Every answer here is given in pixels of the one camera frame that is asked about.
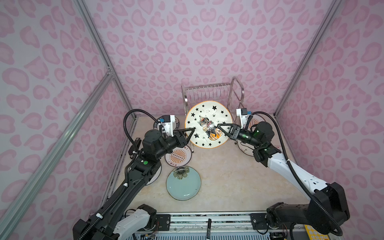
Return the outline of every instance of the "dish rack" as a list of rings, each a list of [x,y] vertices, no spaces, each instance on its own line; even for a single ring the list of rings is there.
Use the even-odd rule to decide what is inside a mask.
[[[184,99],[185,116],[187,116],[189,110],[198,103],[204,101],[217,101],[228,109],[231,113],[232,121],[235,123],[238,118],[236,116],[236,109],[240,107],[244,108],[244,86],[237,77],[233,77],[230,83],[191,88],[185,88],[182,84],[181,92]],[[193,144],[190,144],[190,147],[192,152],[194,152]]]

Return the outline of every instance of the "light green plate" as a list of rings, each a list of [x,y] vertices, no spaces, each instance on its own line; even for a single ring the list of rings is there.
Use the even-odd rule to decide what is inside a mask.
[[[174,169],[167,178],[168,193],[180,201],[193,198],[199,192],[200,186],[200,175],[188,166]]]

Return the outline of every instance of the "pink heart patterned wallpaper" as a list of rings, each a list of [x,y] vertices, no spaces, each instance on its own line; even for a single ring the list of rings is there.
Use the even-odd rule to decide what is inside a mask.
[[[1,217],[106,68],[71,0],[0,6]]]
[[[121,130],[126,111],[110,83],[10,240],[72,239],[77,220],[100,207],[126,138]]]
[[[274,112],[330,0],[87,0],[133,108],[184,112],[181,84],[238,76]]]
[[[344,187],[346,240],[384,235],[383,12],[346,2],[278,118],[300,165]]]

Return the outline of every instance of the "beige marble tabletop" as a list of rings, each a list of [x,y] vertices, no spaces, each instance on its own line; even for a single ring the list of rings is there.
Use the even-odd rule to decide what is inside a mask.
[[[177,117],[180,120],[180,129],[183,129],[185,116]],[[139,117],[133,139],[136,137],[143,139],[152,125],[151,118]],[[277,134],[272,143],[280,146]],[[290,159],[293,159],[289,149],[287,154]],[[122,170],[130,161],[127,155]],[[147,204],[157,212],[256,211],[266,210],[277,202],[308,203],[296,187],[278,173],[256,162],[253,157],[244,154],[230,139],[214,149],[194,146],[192,159],[187,166],[199,173],[201,188],[190,200],[178,201],[168,194],[166,180],[174,167],[168,165],[164,158],[161,159],[161,163],[162,171],[159,178],[137,194],[129,205],[129,209]],[[124,173],[121,172],[117,186],[123,180]]]

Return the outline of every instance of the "black pen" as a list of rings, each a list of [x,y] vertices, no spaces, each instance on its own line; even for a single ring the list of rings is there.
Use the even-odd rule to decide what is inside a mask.
[[[208,228],[207,228],[207,240],[209,240],[211,238],[211,222],[212,222],[212,219],[208,219]]]

